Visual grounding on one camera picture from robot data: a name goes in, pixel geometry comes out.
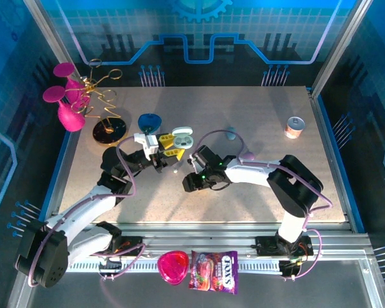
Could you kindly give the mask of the purple candy bag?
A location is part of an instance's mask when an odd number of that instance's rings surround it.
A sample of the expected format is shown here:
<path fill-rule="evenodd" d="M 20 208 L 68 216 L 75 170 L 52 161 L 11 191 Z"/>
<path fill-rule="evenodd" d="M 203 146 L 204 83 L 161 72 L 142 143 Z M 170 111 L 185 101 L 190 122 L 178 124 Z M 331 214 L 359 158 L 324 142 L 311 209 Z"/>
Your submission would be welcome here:
<path fill-rule="evenodd" d="M 191 252 L 189 289 L 236 295 L 238 293 L 238 253 Z"/>

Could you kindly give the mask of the aluminium frame post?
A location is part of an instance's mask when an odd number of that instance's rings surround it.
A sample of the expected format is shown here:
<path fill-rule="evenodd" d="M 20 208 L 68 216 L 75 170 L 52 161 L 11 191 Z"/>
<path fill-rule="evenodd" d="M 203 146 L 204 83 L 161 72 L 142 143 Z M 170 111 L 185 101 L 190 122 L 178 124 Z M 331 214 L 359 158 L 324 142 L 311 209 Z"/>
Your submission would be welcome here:
<path fill-rule="evenodd" d="M 320 95 L 328 82 L 372 3 L 373 0 L 356 0 L 350 15 L 312 85 L 311 97 L 313 99 L 316 99 Z"/>
<path fill-rule="evenodd" d="M 41 0 L 23 0 L 30 14 L 32 15 L 36 25 L 42 32 L 56 59 L 60 63 L 70 62 L 73 60 L 60 38 L 56 28 L 54 27 L 49 15 L 44 9 Z"/>

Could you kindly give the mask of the pink translucent plastic bowl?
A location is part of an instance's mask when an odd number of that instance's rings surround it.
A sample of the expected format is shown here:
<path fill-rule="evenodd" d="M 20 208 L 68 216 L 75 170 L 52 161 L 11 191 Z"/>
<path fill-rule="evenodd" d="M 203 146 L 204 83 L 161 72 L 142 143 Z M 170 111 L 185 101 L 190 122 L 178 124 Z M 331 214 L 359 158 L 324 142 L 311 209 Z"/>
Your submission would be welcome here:
<path fill-rule="evenodd" d="M 177 286 L 187 276 L 189 256 L 179 250 L 167 252 L 158 258 L 157 267 L 165 282 Z"/>

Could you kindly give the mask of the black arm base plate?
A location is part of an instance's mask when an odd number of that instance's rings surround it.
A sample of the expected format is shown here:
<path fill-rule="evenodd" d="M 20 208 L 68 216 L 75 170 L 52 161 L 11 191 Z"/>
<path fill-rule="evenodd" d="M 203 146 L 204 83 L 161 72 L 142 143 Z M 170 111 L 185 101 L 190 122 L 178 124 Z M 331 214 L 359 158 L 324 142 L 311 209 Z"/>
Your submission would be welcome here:
<path fill-rule="evenodd" d="M 311 238 L 300 236 L 294 243 L 285 241 L 278 235 L 258 236 L 251 248 L 256 250 L 260 257 L 302 257 L 314 255 Z"/>
<path fill-rule="evenodd" d="M 98 234 L 85 241 L 82 249 L 84 256 L 118 257 L 133 255 L 141 251 L 143 242 L 139 236 L 118 236 Z"/>

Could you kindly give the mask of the white earbud charging case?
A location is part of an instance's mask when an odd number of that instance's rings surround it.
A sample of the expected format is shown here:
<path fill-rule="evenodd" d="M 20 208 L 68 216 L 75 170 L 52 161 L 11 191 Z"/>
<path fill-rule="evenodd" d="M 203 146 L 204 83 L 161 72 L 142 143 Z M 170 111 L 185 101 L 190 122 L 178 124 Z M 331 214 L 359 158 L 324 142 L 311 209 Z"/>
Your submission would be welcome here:
<path fill-rule="evenodd" d="M 189 149 L 193 146 L 193 129 L 189 126 L 174 128 L 172 131 L 174 147 L 179 149 Z"/>

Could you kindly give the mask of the long aluminium mounting rail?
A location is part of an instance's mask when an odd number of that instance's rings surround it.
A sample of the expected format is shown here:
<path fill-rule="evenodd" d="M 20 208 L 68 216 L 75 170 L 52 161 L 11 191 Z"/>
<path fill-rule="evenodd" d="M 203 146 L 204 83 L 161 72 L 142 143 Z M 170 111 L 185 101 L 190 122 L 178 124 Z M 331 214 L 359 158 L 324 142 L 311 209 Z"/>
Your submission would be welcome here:
<path fill-rule="evenodd" d="M 276 223 L 120 223 L 116 226 L 125 237 L 139 236 L 146 245 L 145 256 L 156 258 L 170 250 L 224 251 L 236 250 L 239 256 L 256 258 L 256 237 L 273 237 Z M 361 259 L 373 254 L 368 234 L 354 233 L 347 223 L 313 224 L 306 233 L 314 250 L 320 249 L 324 259 Z M 80 261 L 107 248 L 110 234 L 89 225 L 76 237 L 66 232 L 69 263 Z"/>

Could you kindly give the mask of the small tin can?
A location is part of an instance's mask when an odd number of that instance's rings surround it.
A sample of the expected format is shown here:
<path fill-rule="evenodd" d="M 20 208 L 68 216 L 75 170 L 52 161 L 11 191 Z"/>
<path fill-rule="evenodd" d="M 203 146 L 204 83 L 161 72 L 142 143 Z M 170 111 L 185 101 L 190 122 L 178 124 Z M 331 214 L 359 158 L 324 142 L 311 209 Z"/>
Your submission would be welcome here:
<path fill-rule="evenodd" d="M 284 134 L 290 139 L 297 139 L 305 128 L 305 121 L 301 117 L 293 116 L 287 120 Z"/>

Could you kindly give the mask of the blue heart-shaped container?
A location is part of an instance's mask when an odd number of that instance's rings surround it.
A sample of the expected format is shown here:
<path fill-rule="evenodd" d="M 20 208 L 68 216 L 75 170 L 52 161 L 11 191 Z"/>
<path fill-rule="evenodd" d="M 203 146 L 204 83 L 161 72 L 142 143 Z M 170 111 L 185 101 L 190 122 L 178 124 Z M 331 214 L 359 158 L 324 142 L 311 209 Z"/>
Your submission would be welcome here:
<path fill-rule="evenodd" d="M 137 121 L 139 130 L 146 135 L 156 135 L 160 132 L 162 118 L 157 114 L 142 114 Z"/>

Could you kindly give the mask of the magenta wine glass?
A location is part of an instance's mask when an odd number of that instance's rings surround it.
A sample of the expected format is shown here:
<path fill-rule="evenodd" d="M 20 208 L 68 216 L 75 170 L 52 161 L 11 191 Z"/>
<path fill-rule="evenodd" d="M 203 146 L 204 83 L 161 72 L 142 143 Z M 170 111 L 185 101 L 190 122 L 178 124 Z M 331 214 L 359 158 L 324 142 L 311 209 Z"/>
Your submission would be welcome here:
<path fill-rule="evenodd" d="M 47 103 L 58 103 L 58 119 L 68 132 L 80 131 L 85 126 L 85 118 L 82 114 L 75 112 L 71 106 L 63 102 L 65 88 L 52 86 L 46 89 L 42 98 Z"/>
<path fill-rule="evenodd" d="M 67 79 L 65 96 L 72 110 L 75 112 L 83 112 L 87 108 L 90 98 L 85 91 L 84 83 L 72 77 L 73 72 L 74 65 L 70 62 L 60 63 L 53 69 L 55 76 Z"/>

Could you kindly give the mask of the aluminium table edge rail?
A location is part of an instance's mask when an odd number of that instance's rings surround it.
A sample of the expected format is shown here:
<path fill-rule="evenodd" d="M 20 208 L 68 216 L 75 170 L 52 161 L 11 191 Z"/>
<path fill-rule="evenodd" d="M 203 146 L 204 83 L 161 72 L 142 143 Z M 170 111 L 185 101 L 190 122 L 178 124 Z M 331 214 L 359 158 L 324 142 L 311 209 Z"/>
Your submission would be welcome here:
<path fill-rule="evenodd" d="M 314 217 L 309 222 L 309 226 L 318 227 L 325 231 L 360 233 L 363 231 L 363 224 L 341 159 L 340 151 L 336 145 L 327 111 L 322 99 L 312 95 L 312 89 L 308 88 L 307 93 L 325 152 L 325 158 L 329 165 L 330 179 L 334 186 L 333 190 L 327 187 L 323 190 L 323 194 L 331 200 L 332 207 L 329 209 L 316 210 Z M 332 219 L 318 221 L 316 219 L 318 216 L 329 214 L 334 209 L 341 211 L 343 221 L 338 222 Z"/>

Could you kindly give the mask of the small black controller board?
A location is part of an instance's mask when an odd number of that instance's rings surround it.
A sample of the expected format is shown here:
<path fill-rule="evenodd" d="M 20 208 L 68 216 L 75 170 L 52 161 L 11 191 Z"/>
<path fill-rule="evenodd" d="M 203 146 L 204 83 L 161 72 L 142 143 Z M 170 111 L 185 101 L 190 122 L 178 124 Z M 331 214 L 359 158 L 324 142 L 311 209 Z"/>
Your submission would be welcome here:
<path fill-rule="evenodd" d="M 302 261 L 298 259 L 279 261 L 278 267 L 282 277 L 292 278 L 297 276 L 300 273 L 301 267 L 302 267 Z"/>
<path fill-rule="evenodd" d="M 123 270 L 121 261 L 103 259 L 98 265 L 98 273 L 103 281 L 114 280 Z"/>

